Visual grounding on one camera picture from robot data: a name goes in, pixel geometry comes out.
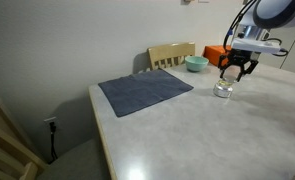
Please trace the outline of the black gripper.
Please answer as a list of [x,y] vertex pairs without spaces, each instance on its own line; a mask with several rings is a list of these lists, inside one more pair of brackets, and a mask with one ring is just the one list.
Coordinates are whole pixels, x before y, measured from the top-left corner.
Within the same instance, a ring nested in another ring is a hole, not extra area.
[[228,50],[226,54],[222,56],[222,59],[219,59],[218,68],[220,69],[220,78],[224,78],[225,71],[229,66],[239,66],[240,72],[236,78],[236,81],[239,82],[241,78],[246,74],[251,74],[252,71],[256,68],[258,61],[251,58],[252,52],[239,49]]

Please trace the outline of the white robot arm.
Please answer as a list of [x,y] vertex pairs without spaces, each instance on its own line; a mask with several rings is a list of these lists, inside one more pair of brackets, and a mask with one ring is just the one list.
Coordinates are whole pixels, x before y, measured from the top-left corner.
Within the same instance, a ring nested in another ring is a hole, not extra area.
[[225,53],[219,57],[217,67],[220,78],[231,66],[240,69],[234,81],[251,74],[259,61],[254,53],[285,56],[288,51],[281,47],[277,38],[262,38],[261,33],[282,27],[295,27],[295,0],[249,0],[236,15],[223,41]]

